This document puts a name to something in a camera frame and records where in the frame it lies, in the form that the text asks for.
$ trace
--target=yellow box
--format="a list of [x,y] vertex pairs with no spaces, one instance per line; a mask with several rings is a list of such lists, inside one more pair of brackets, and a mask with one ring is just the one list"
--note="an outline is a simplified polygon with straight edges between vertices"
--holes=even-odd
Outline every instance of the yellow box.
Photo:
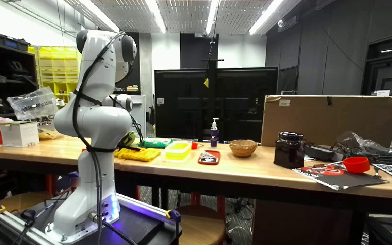
[[167,146],[165,159],[182,161],[186,160],[193,152],[193,142],[186,140],[173,141]]

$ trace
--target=green object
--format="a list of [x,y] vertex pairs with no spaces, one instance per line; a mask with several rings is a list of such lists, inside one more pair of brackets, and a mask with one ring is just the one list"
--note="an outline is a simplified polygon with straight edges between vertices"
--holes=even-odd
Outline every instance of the green object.
[[139,142],[139,145],[145,148],[167,148],[172,141],[172,138],[165,137],[146,137],[144,144]]

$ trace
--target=yellow sponge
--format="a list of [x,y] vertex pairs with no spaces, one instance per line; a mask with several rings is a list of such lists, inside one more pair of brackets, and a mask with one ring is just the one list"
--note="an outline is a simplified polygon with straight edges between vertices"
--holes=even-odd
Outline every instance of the yellow sponge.
[[141,148],[141,151],[135,151],[131,148],[122,148],[115,151],[115,156],[120,159],[134,159],[142,161],[150,161],[156,159],[161,153],[157,148]]

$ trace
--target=floor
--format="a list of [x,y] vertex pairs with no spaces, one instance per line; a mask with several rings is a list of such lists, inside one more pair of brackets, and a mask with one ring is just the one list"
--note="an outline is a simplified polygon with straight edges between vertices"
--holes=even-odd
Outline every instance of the floor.
[[[141,198],[152,202],[152,187],[141,186]],[[190,193],[169,190],[169,208],[191,204]],[[202,195],[202,204],[217,209],[217,198],[214,195]],[[250,198],[227,198],[227,229],[231,245],[252,243],[252,217],[254,201]]]

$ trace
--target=metal frame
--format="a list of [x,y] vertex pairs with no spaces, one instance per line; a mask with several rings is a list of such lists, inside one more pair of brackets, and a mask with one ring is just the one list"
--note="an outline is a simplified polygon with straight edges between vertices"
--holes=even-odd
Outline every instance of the metal frame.
[[[161,209],[158,206],[150,205],[148,202],[131,198],[129,195],[116,193],[118,200],[122,205],[135,210],[135,212],[144,212],[145,214],[161,220],[168,225],[178,227],[178,232],[182,232],[179,228],[179,223],[173,219],[168,217],[168,210]],[[0,213],[0,225],[10,229],[14,234],[21,234],[25,229],[25,220],[22,220],[20,216],[13,214],[9,210],[5,210]],[[59,245],[66,242],[54,240],[50,235],[47,235],[44,231],[32,227],[28,232],[25,232],[25,239],[29,240],[29,243],[37,243],[37,245]]]

